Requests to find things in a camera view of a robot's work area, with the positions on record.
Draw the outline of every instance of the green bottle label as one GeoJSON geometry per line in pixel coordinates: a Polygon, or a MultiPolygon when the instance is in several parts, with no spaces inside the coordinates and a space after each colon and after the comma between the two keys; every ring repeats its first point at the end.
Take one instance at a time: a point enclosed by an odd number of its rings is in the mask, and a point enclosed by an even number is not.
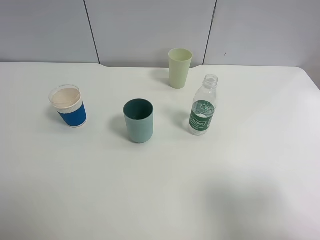
{"type": "Polygon", "coordinates": [[[212,117],[214,116],[215,107],[208,101],[196,101],[191,110],[189,124],[197,131],[205,131],[210,127],[212,117]]]}

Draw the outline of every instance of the plastic cup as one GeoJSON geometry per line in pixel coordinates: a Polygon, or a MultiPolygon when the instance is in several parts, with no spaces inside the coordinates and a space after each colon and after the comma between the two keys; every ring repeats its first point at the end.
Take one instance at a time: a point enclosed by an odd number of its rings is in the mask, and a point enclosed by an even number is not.
{"type": "Polygon", "coordinates": [[[126,128],[133,142],[147,142],[154,133],[154,106],[144,99],[133,99],[123,107],[126,128]]]}
{"type": "Polygon", "coordinates": [[[192,56],[192,53],[184,48],[169,51],[169,82],[174,89],[182,89],[186,85],[192,56]]]}
{"type": "Polygon", "coordinates": [[[69,84],[58,86],[50,92],[49,100],[67,125],[77,128],[85,124],[86,110],[77,86],[69,84]]]}

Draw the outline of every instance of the green plastic cup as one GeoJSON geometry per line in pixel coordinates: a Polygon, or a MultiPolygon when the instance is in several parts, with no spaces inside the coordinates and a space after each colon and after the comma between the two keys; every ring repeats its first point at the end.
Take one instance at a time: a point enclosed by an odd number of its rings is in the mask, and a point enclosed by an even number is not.
{"type": "Polygon", "coordinates": [[[186,85],[192,56],[192,52],[184,48],[169,51],[169,82],[174,89],[182,89],[186,85]]]}
{"type": "Polygon", "coordinates": [[[147,142],[154,133],[154,107],[145,99],[128,101],[123,108],[126,128],[133,142],[147,142]]]}

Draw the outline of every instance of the light green cup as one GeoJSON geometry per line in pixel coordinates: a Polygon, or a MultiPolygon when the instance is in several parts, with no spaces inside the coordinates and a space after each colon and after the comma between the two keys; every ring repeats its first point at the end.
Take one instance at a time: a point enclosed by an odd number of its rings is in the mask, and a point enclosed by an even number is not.
{"type": "Polygon", "coordinates": [[[184,48],[169,51],[169,82],[174,89],[182,89],[186,85],[192,56],[192,52],[184,48]]]}

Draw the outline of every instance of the plastic bottle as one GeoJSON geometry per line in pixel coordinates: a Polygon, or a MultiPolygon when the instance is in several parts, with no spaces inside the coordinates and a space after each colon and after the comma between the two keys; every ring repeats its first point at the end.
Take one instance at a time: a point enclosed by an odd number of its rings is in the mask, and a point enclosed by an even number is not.
{"type": "Polygon", "coordinates": [[[208,131],[217,107],[217,85],[217,76],[206,75],[202,87],[196,92],[189,120],[191,134],[201,136],[208,131]]]}

